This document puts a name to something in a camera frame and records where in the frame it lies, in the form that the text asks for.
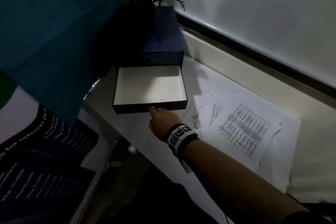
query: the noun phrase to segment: desk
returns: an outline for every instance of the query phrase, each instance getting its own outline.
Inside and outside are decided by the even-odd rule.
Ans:
[[[183,64],[183,77],[189,98],[188,108],[192,105],[193,96],[201,95],[215,86],[222,89],[247,94],[255,99],[260,98],[257,94],[229,80],[212,69],[185,57]],[[112,108],[113,94],[115,88],[116,74],[114,68],[104,80],[100,80],[85,98],[84,109],[94,118],[104,120],[116,129],[123,137],[131,142],[146,158],[148,158],[158,169],[160,169],[173,182],[182,184],[188,191],[190,197],[200,208],[206,211],[219,223],[226,223],[223,212],[210,198],[194,173],[186,174],[176,157],[165,143],[159,141],[150,131],[148,124],[151,119],[149,113],[119,114],[116,115]],[[296,137],[299,131],[300,120],[288,114],[282,108],[267,101],[270,111],[282,120],[282,133],[277,138],[277,144],[272,144],[267,150],[269,167],[276,166],[279,171],[284,170],[289,175],[288,163],[292,162],[295,149]],[[176,111],[182,117],[185,110]],[[274,151],[281,152],[281,158],[272,158]],[[272,168],[263,168],[258,171],[262,177],[271,176]],[[268,182],[284,191],[286,182],[277,177],[268,179]]]

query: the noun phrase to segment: drawer knob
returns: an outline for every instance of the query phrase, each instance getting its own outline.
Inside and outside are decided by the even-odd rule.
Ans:
[[[145,57],[145,62],[147,62],[147,63],[149,63],[149,62],[152,62],[152,57],[150,57],[150,56],[146,56]]]

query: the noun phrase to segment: wall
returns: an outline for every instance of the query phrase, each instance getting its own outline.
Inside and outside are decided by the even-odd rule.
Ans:
[[[193,31],[183,35],[188,56],[301,119],[288,192],[336,203],[336,100]]]
[[[335,0],[185,0],[179,13],[336,87]]]

